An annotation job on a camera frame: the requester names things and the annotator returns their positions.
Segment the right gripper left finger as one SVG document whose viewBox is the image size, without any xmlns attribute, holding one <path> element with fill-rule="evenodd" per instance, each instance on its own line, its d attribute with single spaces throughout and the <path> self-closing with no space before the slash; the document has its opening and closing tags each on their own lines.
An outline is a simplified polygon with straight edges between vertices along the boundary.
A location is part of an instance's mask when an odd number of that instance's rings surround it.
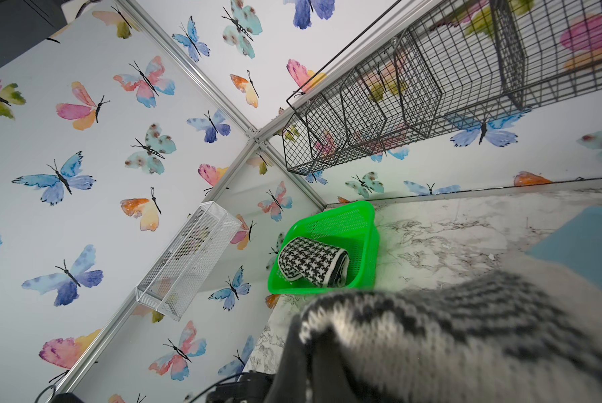
<svg viewBox="0 0 602 403">
<path fill-rule="evenodd" d="M 301 317 L 292 318 L 280 364 L 265 403 L 304 403 L 308 400 L 309 359 L 300 339 Z"/>
</svg>

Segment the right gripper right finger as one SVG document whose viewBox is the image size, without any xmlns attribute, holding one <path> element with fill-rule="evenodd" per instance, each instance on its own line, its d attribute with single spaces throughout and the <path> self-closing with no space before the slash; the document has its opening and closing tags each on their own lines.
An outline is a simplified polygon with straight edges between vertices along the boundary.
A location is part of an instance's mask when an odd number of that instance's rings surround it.
<svg viewBox="0 0 602 403">
<path fill-rule="evenodd" d="M 317 347 L 312 357 L 313 402 L 356 403 L 340 360 L 339 350 L 332 347 Z"/>
</svg>

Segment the black white knitted scarf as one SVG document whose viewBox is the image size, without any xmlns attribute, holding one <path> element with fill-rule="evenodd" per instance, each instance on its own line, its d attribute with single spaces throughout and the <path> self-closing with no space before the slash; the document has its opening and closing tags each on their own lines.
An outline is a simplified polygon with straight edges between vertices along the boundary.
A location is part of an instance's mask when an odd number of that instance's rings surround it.
<svg viewBox="0 0 602 403">
<path fill-rule="evenodd" d="M 298 314 L 359 402 L 602 402 L 602 290 L 524 254 L 440 290 L 333 292 Z"/>
</svg>

